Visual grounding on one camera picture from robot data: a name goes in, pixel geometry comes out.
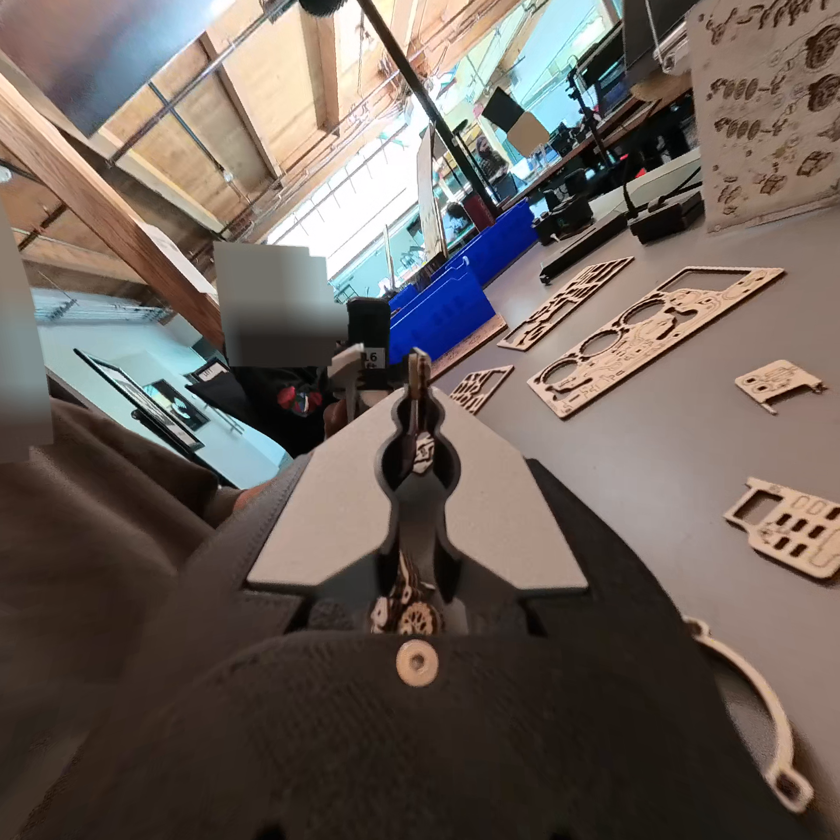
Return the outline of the small black box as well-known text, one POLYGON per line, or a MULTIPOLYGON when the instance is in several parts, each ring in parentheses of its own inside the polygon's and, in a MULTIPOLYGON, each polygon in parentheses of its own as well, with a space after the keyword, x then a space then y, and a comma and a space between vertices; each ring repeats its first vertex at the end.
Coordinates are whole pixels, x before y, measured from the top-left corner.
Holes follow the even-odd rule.
POLYGON ((641 245, 651 245, 661 239, 687 231, 705 214, 701 189, 669 198, 661 198, 649 205, 628 224, 629 231, 641 245))

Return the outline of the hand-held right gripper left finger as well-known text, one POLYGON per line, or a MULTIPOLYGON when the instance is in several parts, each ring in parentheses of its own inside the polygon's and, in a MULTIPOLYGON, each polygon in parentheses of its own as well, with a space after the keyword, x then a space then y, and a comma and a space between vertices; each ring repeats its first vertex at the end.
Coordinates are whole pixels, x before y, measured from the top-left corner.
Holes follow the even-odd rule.
POLYGON ((384 453, 404 432, 407 386, 318 446, 248 572, 250 589, 335 601, 373 601, 396 542, 395 493, 384 453))

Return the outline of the large desk monitor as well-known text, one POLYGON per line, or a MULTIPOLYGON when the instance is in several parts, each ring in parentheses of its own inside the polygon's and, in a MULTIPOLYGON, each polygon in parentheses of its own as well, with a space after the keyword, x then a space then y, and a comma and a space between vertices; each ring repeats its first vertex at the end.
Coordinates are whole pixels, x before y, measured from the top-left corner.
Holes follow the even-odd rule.
POLYGON ((623 2, 625 69, 632 82, 661 70, 681 76, 690 70, 687 18, 697 1, 623 2))

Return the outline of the framed printed sign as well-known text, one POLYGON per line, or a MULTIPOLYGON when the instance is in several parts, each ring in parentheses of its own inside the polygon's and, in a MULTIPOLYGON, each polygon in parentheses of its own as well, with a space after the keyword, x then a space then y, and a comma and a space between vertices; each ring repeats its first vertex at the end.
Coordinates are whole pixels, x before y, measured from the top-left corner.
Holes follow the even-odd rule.
POLYGON ((79 349, 73 352, 132 405, 132 417, 154 436, 187 458, 204 448, 181 420, 168 413, 122 368, 79 349))

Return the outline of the person's olive shirt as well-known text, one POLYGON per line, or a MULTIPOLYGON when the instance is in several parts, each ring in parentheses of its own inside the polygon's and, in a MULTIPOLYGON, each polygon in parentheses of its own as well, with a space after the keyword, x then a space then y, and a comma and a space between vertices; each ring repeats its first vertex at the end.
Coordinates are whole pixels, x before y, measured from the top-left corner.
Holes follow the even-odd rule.
POLYGON ((1 836, 108 716, 140 632, 245 490, 62 389, 54 439, 1 475, 1 836))

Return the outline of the wooden spoked wheel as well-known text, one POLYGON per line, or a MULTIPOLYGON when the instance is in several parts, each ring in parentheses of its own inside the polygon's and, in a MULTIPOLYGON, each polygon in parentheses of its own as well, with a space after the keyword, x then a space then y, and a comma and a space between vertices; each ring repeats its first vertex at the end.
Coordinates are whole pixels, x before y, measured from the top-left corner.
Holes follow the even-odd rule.
POLYGON ((417 476, 426 474, 434 461, 434 437, 428 431, 428 389, 432 362, 428 354, 413 348, 408 356, 409 415, 404 440, 407 466, 417 476))

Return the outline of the white curved plastic piece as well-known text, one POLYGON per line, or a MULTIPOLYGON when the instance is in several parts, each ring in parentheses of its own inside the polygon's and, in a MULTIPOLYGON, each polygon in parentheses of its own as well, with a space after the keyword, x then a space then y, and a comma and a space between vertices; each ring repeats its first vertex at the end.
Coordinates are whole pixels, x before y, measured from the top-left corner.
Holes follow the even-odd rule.
POLYGON ((773 727, 772 758, 767 768, 762 770, 762 776, 787 811, 797 815, 805 813, 813 801, 814 789, 811 782, 795 768, 793 728, 777 694, 746 658, 712 635, 706 622, 692 616, 682 616, 682 622, 695 642, 736 671, 762 703, 773 727))

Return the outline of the wooden model vehicle assembly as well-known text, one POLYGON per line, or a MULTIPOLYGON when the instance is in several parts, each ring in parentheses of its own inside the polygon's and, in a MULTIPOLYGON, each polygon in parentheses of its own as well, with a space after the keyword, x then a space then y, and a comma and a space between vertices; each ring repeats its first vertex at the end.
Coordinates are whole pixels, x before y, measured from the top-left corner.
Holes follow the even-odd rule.
POLYGON ((372 634, 433 636, 444 629, 434 604, 437 587, 426 582, 414 561, 399 552, 397 572, 388 595, 374 602, 370 613, 372 634))

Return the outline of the printed instruction sheet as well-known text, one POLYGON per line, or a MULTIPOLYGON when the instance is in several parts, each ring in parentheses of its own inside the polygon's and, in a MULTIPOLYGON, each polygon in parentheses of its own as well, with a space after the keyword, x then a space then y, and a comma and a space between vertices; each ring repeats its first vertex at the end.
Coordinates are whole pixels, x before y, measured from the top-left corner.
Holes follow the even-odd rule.
POLYGON ((838 204, 839 2, 700 2, 686 26, 707 231, 838 204))

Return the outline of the grey desk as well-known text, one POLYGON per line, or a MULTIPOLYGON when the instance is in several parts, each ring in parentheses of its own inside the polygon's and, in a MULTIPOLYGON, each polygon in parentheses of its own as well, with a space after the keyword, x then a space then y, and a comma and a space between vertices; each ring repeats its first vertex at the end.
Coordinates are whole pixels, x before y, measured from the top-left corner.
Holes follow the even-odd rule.
POLYGON ((705 620, 771 684, 813 784, 817 838, 838 838, 838 583, 813 581, 751 550, 724 520, 750 477, 838 501, 838 206, 708 234, 699 221, 651 246, 622 233, 582 266, 635 257, 529 352, 490 342, 444 374, 515 365, 479 420, 541 460, 656 574, 680 611, 705 620), (687 266, 782 267, 786 274, 560 420, 528 378, 687 266), (773 401, 734 380, 777 360, 826 389, 773 401))

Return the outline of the plywood sheet with gear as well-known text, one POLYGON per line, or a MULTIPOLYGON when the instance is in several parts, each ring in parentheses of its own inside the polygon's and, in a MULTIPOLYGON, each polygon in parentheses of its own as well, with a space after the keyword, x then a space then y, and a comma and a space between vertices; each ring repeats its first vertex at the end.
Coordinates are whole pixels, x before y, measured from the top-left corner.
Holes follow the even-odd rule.
POLYGON ((477 415, 489 399, 515 370, 515 365, 497 366, 467 374, 448 395, 472 416, 477 415))

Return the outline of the black and tan flag panel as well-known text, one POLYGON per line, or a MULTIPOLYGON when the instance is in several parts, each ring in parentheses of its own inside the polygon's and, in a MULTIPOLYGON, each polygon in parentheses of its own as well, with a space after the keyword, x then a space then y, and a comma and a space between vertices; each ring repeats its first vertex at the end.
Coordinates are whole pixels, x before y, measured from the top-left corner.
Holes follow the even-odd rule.
POLYGON ((491 126, 505 133, 522 158, 533 156, 550 143, 550 132, 501 87, 496 87, 481 112, 491 126))

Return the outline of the black stand pole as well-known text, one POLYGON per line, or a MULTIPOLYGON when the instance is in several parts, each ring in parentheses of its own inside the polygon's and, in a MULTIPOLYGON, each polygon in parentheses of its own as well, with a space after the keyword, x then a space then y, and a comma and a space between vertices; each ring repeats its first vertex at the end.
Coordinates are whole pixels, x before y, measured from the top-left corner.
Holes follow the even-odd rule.
MULTIPOLYGON (((344 5, 345 2, 300 2, 301 27, 306 43, 316 124, 320 131, 336 137, 340 135, 342 120, 349 116, 341 111, 340 32, 335 18, 344 5)), ((413 37, 420 32, 425 5, 425 2, 393 2, 391 22, 387 23, 375 2, 358 2, 361 24, 372 26, 395 72, 404 79, 443 141, 445 149, 453 156, 468 183, 480 197, 489 217, 497 219, 501 210, 483 183, 477 164, 470 163, 467 153, 459 147, 453 130, 447 126, 443 114, 426 89, 425 81, 418 76, 406 53, 413 37)))

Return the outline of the plywood sheet with small parts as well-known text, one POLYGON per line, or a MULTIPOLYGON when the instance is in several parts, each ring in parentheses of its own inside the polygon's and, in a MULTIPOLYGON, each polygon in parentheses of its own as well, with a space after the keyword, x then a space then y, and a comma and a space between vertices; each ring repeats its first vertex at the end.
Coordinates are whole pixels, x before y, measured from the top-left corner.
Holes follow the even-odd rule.
POLYGON ((509 331, 497 346, 519 352, 529 351, 634 261, 635 257, 629 256, 585 267, 509 331))

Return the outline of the black bar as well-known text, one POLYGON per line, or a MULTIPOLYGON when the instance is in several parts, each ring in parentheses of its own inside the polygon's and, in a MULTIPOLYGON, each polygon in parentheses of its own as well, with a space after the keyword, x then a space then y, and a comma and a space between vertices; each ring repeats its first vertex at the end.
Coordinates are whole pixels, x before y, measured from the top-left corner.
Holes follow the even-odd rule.
POLYGON ((595 252, 625 229, 627 229, 627 216, 621 212, 612 212, 595 221, 587 229, 572 237, 570 244, 564 246, 557 257, 541 268, 540 282, 548 286, 554 278, 595 252))

